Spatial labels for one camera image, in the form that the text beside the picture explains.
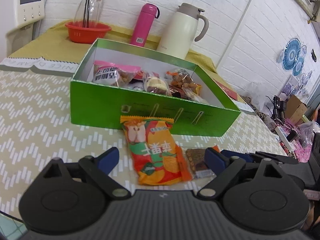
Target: white brick wall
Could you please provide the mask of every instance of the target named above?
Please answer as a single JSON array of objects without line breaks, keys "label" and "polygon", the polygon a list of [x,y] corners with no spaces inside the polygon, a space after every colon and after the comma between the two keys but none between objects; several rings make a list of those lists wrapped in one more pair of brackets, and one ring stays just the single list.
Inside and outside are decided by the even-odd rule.
[{"label": "white brick wall", "polygon": [[[249,0],[105,0],[101,14],[103,22],[127,28],[134,28],[141,7],[146,3],[154,3],[160,9],[159,19],[155,19],[151,34],[161,36],[161,33],[183,2],[191,3],[203,8],[203,13],[210,21],[207,35],[192,48],[212,58],[218,63],[225,50],[242,13]],[[58,22],[74,17],[80,0],[47,0],[45,6],[46,17],[42,21],[40,32],[45,32],[49,27]],[[203,28],[200,20],[198,33]]]},{"label": "white brick wall", "polygon": [[320,74],[320,61],[313,62],[311,50],[320,58],[320,47],[307,20],[307,14],[293,0],[257,0],[219,74],[239,93],[256,81],[262,83],[267,96],[278,94],[290,72],[284,71],[276,58],[289,39],[298,37],[308,48],[304,69],[314,70],[307,85],[311,91]]},{"label": "white brick wall", "polygon": [[[191,3],[205,10],[210,21],[207,34],[192,49],[212,58],[218,63],[249,0],[105,0],[101,20],[127,28],[134,28],[141,7],[146,3],[156,4],[161,15],[155,19],[151,34],[161,35],[178,5]],[[74,17],[80,0],[47,0],[46,18],[41,25],[41,33],[52,25]],[[308,46],[305,68],[313,69],[311,90],[320,71],[318,63],[311,59],[310,51],[315,50],[320,59],[320,47],[312,25],[307,24],[307,15],[293,0],[257,0],[247,18],[240,36],[219,69],[219,74],[231,83],[238,92],[252,81],[263,84],[266,94],[278,94],[290,72],[276,63],[276,57],[286,42],[299,37]],[[203,27],[199,21],[198,33]]]}]

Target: zigzag pattern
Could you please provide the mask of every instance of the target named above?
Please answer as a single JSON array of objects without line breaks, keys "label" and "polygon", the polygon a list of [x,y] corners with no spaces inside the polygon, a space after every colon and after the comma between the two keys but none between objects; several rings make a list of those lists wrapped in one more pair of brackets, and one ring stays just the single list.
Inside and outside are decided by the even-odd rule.
[{"label": "zigzag pattern", "polygon": [[[137,188],[199,190],[213,177],[172,186],[138,185],[121,130],[71,124],[70,78],[0,71],[0,210],[20,218],[23,192],[53,158],[76,162],[115,146],[120,160],[109,174],[131,192]],[[284,154],[259,117],[241,113],[222,137],[174,135],[183,147],[212,147],[238,152]]]}]

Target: green box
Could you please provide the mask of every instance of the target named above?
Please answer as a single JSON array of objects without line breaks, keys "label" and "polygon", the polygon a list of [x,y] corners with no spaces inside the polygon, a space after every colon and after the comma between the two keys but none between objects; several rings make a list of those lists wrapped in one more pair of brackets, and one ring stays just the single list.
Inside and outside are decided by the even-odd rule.
[{"label": "green box", "polygon": [[[202,85],[201,96],[210,105],[180,98],[95,84],[94,60],[140,66],[164,75],[186,69]],[[90,47],[70,84],[71,122],[121,129],[121,115],[169,117],[175,120],[172,134],[222,136],[240,114],[223,90],[198,65],[161,52],[117,41],[97,39]]]}]

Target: black straw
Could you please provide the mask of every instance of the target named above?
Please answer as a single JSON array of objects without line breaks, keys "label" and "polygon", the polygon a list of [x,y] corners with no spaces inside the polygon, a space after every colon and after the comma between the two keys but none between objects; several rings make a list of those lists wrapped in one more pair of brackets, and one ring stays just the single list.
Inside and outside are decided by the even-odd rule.
[{"label": "black straw", "polygon": [[89,28],[89,11],[90,11],[90,0],[85,0],[82,27],[86,27],[87,25],[87,28]]}]

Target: thermos handle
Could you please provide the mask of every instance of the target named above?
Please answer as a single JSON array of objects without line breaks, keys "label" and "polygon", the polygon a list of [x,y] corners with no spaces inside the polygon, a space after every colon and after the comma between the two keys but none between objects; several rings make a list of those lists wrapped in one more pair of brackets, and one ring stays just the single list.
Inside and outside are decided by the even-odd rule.
[{"label": "thermos handle", "polygon": [[204,21],[204,27],[201,31],[201,33],[199,34],[198,37],[195,38],[195,41],[199,41],[203,38],[203,36],[206,34],[207,30],[209,29],[209,21],[206,17],[204,17],[203,15],[199,14],[198,18],[203,19]]},{"label": "thermos handle", "polygon": [[157,11],[158,11],[158,14],[157,14],[157,16],[156,16],[156,19],[158,19],[159,16],[160,16],[160,10],[159,10],[158,6],[156,6],[156,7],[157,7]]}]

